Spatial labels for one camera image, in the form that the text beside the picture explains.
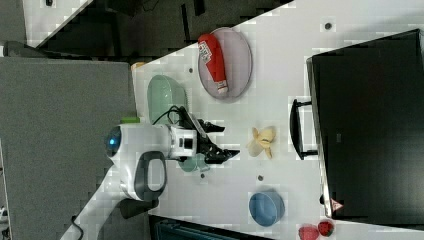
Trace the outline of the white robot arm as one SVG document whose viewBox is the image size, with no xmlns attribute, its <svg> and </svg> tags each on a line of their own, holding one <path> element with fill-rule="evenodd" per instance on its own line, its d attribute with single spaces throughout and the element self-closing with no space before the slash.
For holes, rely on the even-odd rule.
<svg viewBox="0 0 424 240">
<path fill-rule="evenodd" d="M 180 120 L 176 124 L 125 123 L 106 140 L 112 161 L 100 186 L 60 240 L 97 240 L 110 214 L 124 200 L 153 202 L 167 184 L 166 162 L 184 162 L 200 154 L 207 164 L 222 164 L 239 154 L 222 149 L 208 134 L 224 129 L 210 122 Z"/>
</svg>

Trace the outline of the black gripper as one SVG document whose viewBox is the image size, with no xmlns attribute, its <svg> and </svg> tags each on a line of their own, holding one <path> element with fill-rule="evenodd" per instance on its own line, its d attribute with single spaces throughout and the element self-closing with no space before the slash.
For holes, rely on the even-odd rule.
<svg viewBox="0 0 424 240">
<path fill-rule="evenodd" d="M 221 149 L 216 145 L 212 145 L 208 133 L 224 132 L 224 127 L 204 121 L 203 119 L 199 119 L 198 121 L 204 129 L 205 135 L 197 132 L 197 151 L 205 156 L 205 162 L 207 164 L 222 164 L 240 153 L 239 150 Z"/>
</svg>

